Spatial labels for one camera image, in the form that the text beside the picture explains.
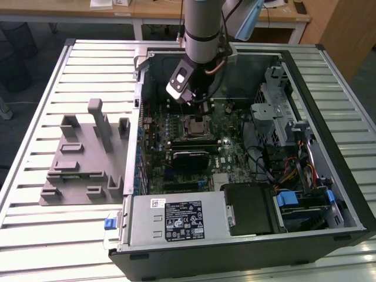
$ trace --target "circuit board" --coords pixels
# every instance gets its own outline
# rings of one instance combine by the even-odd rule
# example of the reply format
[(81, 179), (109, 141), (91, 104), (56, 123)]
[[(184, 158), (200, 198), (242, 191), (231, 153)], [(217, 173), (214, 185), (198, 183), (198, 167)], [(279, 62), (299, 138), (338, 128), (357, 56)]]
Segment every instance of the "circuit board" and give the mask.
[[(146, 158), (148, 162), (149, 194), (171, 193), (165, 190), (167, 184), (198, 183), (199, 191), (208, 192), (214, 190), (213, 174), (227, 173), (228, 183), (240, 183), (250, 181), (250, 168), (245, 158), (242, 139), (239, 135), (241, 115), (243, 110), (229, 110), (227, 101), (214, 102), (214, 112), (204, 117), (203, 136), (195, 139), (220, 140), (217, 152), (209, 155), (209, 164), (205, 170), (199, 172), (176, 173), (171, 165), (171, 151), (168, 142), (187, 141), (186, 124), (189, 115), (172, 115), (159, 107), (147, 110), (145, 117), (146, 129)], [(195, 134), (197, 125), (190, 123), (191, 134)]]

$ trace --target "copper pipe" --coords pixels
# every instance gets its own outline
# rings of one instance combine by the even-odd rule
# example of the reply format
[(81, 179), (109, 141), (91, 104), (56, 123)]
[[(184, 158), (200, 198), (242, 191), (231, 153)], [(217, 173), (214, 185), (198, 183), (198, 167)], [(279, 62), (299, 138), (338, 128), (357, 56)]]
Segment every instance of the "copper pipe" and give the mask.
[(226, 63), (226, 59), (222, 59), (222, 61), (211, 71), (205, 70), (206, 75), (215, 75)]

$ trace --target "metal slats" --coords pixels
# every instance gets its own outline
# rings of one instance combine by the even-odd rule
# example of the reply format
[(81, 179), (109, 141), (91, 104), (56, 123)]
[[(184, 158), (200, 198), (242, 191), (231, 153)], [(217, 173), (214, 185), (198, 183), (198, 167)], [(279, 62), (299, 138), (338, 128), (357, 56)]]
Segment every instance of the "metal slats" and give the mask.
[[(103, 248), (103, 219), (122, 208), (121, 204), (49, 206), (38, 204), (45, 175), (58, 147), (63, 114), (77, 113), (80, 123), (93, 122), (87, 114), (90, 98), (103, 100), (110, 122), (132, 111), (135, 82), (133, 55), (137, 46), (177, 47), (166, 42), (76, 41), (61, 77), (45, 107), (39, 127), (29, 145), (29, 155), (16, 175), (17, 188), (10, 194), (10, 207), (0, 229), (1, 281), (127, 281), (108, 259)], [(240, 49), (289, 49), (313, 98), (345, 156), (368, 204), (376, 213), (376, 138), (364, 115), (342, 88), (329, 65), (314, 46), (250, 45)], [(299, 112), (304, 112), (299, 105)], [(337, 250), (327, 257), (296, 267), (181, 278), (179, 281), (216, 280), (330, 281), (342, 277), (372, 281), (376, 273), (376, 243), (369, 240)]]

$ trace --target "slotted metal table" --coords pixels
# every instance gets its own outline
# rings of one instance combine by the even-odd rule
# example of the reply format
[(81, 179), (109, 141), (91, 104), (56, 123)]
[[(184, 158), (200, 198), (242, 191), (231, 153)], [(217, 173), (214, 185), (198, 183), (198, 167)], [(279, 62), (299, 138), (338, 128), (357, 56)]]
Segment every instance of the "slotted metal table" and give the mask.
[[(137, 120), (133, 100), (139, 83), (134, 57), (145, 47), (177, 48), (173, 42), (70, 41), (64, 47), (30, 127), (0, 192), (1, 281), (127, 281), (103, 246), (103, 221), (121, 204), (39, 206), (41, 188), (61, 136), (64, 114), (87, 114), (90, 98), (103, 100), (109, 120)], [(376, 127), (326, 51), (315, 46), (255, 45), (288, 49), (311, 90), (370, 208), (376, 212)], [(300, 115), (303, 110), (295, 96)], [(375, 281), (376, 241), (339, 249), (312, 264), (174, 279), (176, 281)]]

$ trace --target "power supply label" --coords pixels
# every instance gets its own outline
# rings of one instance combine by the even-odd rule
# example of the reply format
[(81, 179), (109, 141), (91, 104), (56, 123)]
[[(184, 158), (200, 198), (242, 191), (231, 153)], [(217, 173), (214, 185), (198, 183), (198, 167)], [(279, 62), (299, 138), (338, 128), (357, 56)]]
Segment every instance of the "power supply label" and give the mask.
[(166, 203), (167, 242), (204, 239), (204, 218), (201, 201)]

